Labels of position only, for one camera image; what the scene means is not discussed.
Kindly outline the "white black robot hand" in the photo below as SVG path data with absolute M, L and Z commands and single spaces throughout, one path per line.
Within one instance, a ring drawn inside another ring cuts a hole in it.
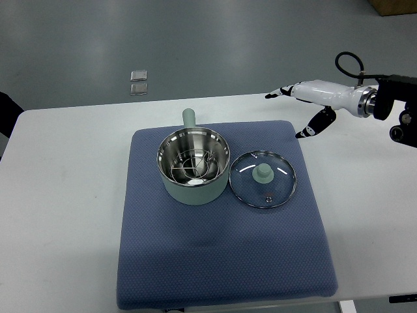
M 312 117 L 296 137 L 307 138 L 320 134 L 336 120 L 336 112 L 347 110 L 355 117 L 369 117 L 374 114 L 377 90 L 370 86 L 348 87 L 322 80 L 299 82 L 280 87 L 267 95 L 266 99 L 280 96 L 293 97 L 323 108 Z

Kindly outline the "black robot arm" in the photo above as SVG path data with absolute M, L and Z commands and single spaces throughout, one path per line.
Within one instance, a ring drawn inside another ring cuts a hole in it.
M 416 78 L 389 75 L 376 81 L 374 118 L 384 121 L 394 112 L 397 117 L 389 130 L 390 139 L 416 148 Z

